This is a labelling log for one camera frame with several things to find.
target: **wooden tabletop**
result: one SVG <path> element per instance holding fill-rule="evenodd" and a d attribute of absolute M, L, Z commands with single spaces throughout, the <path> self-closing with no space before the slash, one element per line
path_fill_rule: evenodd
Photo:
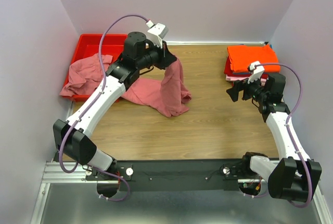
<path fill-rule="evenodd" d="M 278 157 L 270 130 L 257 108 L 225 92 L 225 45 L 169 46 L 184 68 L 193 99 L 190 110 L 167 118 L 148 106 L 122 99 L 114 103 L 91 139 L 99 149 L 122 159 L 241 158 L 246 151 Z M 154 69 L 146 78 L 162 80 Z M 76 103 L 76 111 L 82 103 Z"/>

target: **white wall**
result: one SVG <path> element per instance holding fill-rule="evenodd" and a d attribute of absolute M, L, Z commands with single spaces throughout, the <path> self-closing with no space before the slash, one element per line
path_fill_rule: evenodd
<path fill-rule="evenodd" d="M 115 19 L 142 14 L 165 23 L 173 41 L 268 41 L 292 0 L 61 0 L 79 33 L 102 33 Z M 112 33 L 146 30 L 127 19 Z"/>
<path fill-rule="evenodd" d="M 0 0 L 0 223 L 30 223 L 78 40 L 60 0 Z"/>
<path fill-rule="evenodd" d="M 300 74 L 303 101 L 293 117 L 299 139 L 323 168 L 321 188 L 333 214 L 333 0 L 294 0 L 272 38 L 281 63 Z M 287 71 L 285 99 L 294 105 L 299 90 Z"/>

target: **folded orange towel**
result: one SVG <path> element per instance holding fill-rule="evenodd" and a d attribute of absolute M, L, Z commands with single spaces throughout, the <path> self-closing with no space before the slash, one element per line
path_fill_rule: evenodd
<path fill-rule="evenodd" d="M 230 67 L 234 73 L 249 72 L 248 67 L 251 63 L 278 63 L 277 56 L 269 45 L 265 46 L 228 46 Z M 280 66 L 265 66 L 265 72 L 280 72 Z"/>

